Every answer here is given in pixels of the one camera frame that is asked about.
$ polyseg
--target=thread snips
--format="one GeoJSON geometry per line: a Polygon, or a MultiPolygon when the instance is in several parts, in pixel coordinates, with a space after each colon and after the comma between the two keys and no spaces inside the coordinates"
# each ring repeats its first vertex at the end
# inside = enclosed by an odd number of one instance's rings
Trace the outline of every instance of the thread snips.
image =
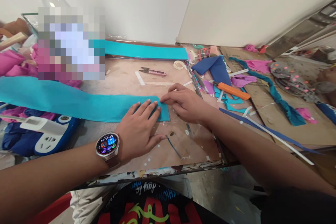
{"type": "Polygon", "coordinates": [[[147,74],[155,74],[155,75],[161,75],[161,76],[166,76],[167,73],[163,72],[163,71],[159,71],[159,70],[154,70],[154,69],[150,69],[150,68],[145,68],[145,67],[142,67],[141,68],[143,70],[140,70],[140,72],[145,72],[147,74]]]}

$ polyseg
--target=blue felt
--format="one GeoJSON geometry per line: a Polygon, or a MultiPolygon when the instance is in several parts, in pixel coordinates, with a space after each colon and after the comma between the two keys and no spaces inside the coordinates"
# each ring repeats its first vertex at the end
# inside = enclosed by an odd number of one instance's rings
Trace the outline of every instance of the blue felt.
{"type": "Polygon", "coordinates": [[[0,87],[3,102],[109,123],[120,122],[133,104],[151,99],[161,107],[158,121],[170,121],[168,106],[160,103],[157,96],[93,95],[60,82],[19,76],[1,77],[0,87]]]}
{"type": "MultiPolygon", "coordinates": [[[[243,122],[246,123],[246,124],[249,124],[249,125],[253,126],[254,128],[256,128],[256,129],[258,129],[258,130],[263,131],[261,128],[259,128],[259,127],[258,127],[257,125],[255,125],[254,123],[250,122],[250,121],[249,121],[248,119],[246,119],[245,117],[242,117],[242,116],[240,116],[240,115],[236,115],[236,114],[234,114],[234,113],[232,113],[232,112],[230,112],[230,111],[227,111],[227,110],[225,110],[225,109],[222,109],[222,108],[219,108],[219,110],[222,111],[223,113],[225,113],[225,114],[227,114],[227,115],[233,117],[233,118],[236,118],[236,119],[238,119],[238,120],[240,120],[240,121],[243,121],[243,122]]],[[[296,145],[297,147],[301,148],[301,149],[304,150],[304,151],[308,151],[308,152],[312,152],[312,153],[316,153],[316,154],[321,154],[321,153],[319,153],[319,152],[317,152],[317,151],[315,151],[315,150],[311,150],[311,149],[308,149],[308,148],[302,146],[299,142],[296,142],[295,140],[289,138],[288,136],[285,136],[285,135],[281,134],[281,133],[278,132],[278,131],[275,131],[275,130],[273,130],[273,129],[271,129],[271,128],[268,128],[268,127],[266,127],[266,126],[264,126],[264,127],[265,127],[267,130],[271,131],[274,135],[276,135],[276,136],[278,136],[279,138],[281,138],[282,140],[285,140],[285,141],[288,142],[288,143],[294,144],[294,145],[296,145]]]]}
{"type": "Polygon", "coordinates": [[[183,47],[152,47],[108,40],[105,40],[105,54],[132,58],[188,60],[187,51],[183,47]]]}
{"type": "Polygon", "coordinates": [[[226,85],[232,86],[231,79],[226,70],[225,63],[221,57],[204,58],[196,65],[192,66],[199,74],[203,75],[206,71],[210,70],[211,76],[214,81],[223,82],[226,85]]]}
{"type": "Polygon", "coordinates": [[[275,85],[270,78],[268,78],[264,75],[261,75],[257,72],[251,71],[251,69],[247,66],[247,63],[243,60],[240,60],[240,59],[237,59],[237,58],[234,58],[234,57],[230,57],[229,60],[237,61],[243,68],[248,69],[248,74],[249,75],[255,76],[255,77],[257,77],[261,80],[264,80],[268,83],[269,92],[270,92],[271,96],[273,97],[274,101],[286,113],[286,117],[288,118],[288,120],[290,121],[290,123],[293,126],[300,126],[300,125],[306,124],[304,118],[292,106],[290,106],[286,101],[284,101],[282,99],[281,95],[279,94],[279,92],[275,88],[275,85]]]}

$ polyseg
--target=cardboard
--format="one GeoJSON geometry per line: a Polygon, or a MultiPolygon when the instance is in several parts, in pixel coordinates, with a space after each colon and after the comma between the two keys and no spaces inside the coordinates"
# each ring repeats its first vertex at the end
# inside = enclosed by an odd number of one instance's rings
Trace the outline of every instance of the cardboard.
{"type": "MultiPolygon", "coordinates": [[[[220,50],[225,57],[227,65],[233,72],[243,68],[237,63],[230,61],[229,57],[236,57],[241,60],[267,60],[263,54],[247,52],[228,47],[221,47],[220,50]]],[[[273,76],[265,73],[265,76],[274,80],[273,76]]],[[[252,103],[255,105],[264,124],[303,145],[336,145],[336,126],[315,106],[300,97],[290,95],[280,88],[277,88],[282,98],[294,108],[307,107],[312,117],[318,121],[317,124],[307,123],[302,126],[293,126],[287,120],[284,112],[274,102],[269,93],[269,88],[258,80],[256,83],[249,83],[245,86],[246,91],[251,95],[252,103]]]]}

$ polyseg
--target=purple fabric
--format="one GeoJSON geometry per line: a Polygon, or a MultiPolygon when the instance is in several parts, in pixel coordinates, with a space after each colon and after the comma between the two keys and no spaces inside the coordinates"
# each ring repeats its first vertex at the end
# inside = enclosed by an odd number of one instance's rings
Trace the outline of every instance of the purple fabric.
{"type": "Polygon", "coordinates": [[[211,82],[209,82],[207,80],[206,81],[204,80],[203,84],[207,88],[207,90],[208,90],[208,92],[209,92],[210,95],[212,95],[213,93],[215,93],[214,85],[211,82]]]}
{"type": "Polygon", "coordinates": [[[255,59],[255,60],[248,60],[245,62],[247,63],[248,67],[251,68],[252,70],[266,74],[271,72],[268,64],[273,61],[260,61],[255,59]]]}
{"type": "Polygon", "coordinates": [[[5,75],[15,65],[21,64],[25,59],[25,57],[12,50],[0,53],[0,76],[5,75]]]}
{"type": "Polygon", "coordinates": [[[257,82],[257,77],[251,75],[235,75],[232,77],[231,82],[238,88],[242,88],[251,82],[257,82]]]}

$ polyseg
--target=left hand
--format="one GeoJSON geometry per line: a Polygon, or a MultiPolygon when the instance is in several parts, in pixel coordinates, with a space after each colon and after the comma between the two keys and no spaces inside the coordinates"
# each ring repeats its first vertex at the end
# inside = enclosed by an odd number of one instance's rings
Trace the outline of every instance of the left hand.
{"type": "Polygon", "coordinates": [[[157,101],[151,104],[150,100],[141,106],[140,102],[132,105],[117,126],[115,131],[121,139],[118,153],[121,162],[146,154],[161,140],[166,139],[164,134],[150,136],[161,113],[161,108],[157,107],[149,118],[157,105],[157,101]]]}

